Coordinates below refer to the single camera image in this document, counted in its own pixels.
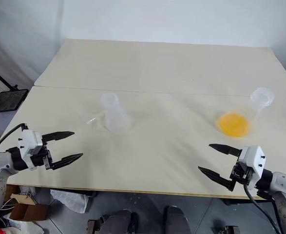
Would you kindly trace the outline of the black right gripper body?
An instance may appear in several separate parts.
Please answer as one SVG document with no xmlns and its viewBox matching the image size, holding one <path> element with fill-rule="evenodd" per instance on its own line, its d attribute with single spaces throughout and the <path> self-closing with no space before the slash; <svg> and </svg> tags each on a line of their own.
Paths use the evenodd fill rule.
<svg viewBox="0 0 286 234">
<path fill-rule="evenodd" d="M 242 185 L 249 185 L 253 175 L 253 168 L 247 166 L 243 162 L 237 161 L 233 166 L 230 179 Z"/>
</svg>

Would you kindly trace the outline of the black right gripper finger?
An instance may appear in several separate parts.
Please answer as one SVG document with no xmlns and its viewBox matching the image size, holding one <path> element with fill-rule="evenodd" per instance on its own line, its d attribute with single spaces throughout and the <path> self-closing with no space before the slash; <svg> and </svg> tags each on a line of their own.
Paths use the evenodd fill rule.
<svg viewBox="0 0 286 234">
<path fill-rule="evenodd" d="M 227 180 L 223 177 L 221 177 L 218 173 L 207 169 L 207 168 L 203 168 L 198 166 L 198 169 L 204 174 L 206 175 L 210 180 L 224 186 L 225 188 L 227 188 L 229 191 L 233 191 L 234 186 L 235 186 L 235 181 L 233 180 Z"/>
<path fill-rule="evenodd" d="M 209 144 L 209 147 L 212 147 L 213 149 L 215 149 L 215 150 L 217 150 L 223 154 L 233 155 L 236 157 L 239 157 L 241 152 L 242 152 L 241 149 L 236 149 L 236 148 L 233 148 L 231 146 L 224 145 L 224 144 Z"/>
</svg>

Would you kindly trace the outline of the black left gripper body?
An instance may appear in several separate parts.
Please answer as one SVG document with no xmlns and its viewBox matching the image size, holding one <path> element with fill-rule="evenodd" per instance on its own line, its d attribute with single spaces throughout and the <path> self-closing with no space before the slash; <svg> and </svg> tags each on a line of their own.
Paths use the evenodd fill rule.
<svg viewBox="0 0 286 234">
<path fill-rule="evenodd" d="M 50 154 L 50 151 L 47 148 L 47 145 L 39 150 L 37 154 L 34 154 L 30 157 L 34 166 L 45 166 L 46 170 L 52 169 L 53 160 Z"/>
</svg>

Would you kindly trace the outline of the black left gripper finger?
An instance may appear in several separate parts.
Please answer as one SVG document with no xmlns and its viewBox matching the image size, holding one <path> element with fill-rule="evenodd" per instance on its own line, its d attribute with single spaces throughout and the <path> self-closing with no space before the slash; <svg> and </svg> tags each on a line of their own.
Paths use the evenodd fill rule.
<svg viewBox="0 0 286 234">
<path fill-rule="evenodd" d="M 53 141 L 53 140 L 57 141 L 57 140 L 65 139 L 74 134 L 75 133 L 71 131 L 59 131 L 59 132 L 45 134 L 45 135 L 42 135 L 42 143 L 44 146 L 47 144 L 48 141 Z"/>
<path fill-rule="evenodd" d="M 65 166 L 73 163 L 74 161 L 78 160 L 82 156 L 83 156 L 83 153 L 63 157 L 60 161 L 52 163 L 51 169 L 57 170 L 59 168 L 65 167 Z"/>
</svg>

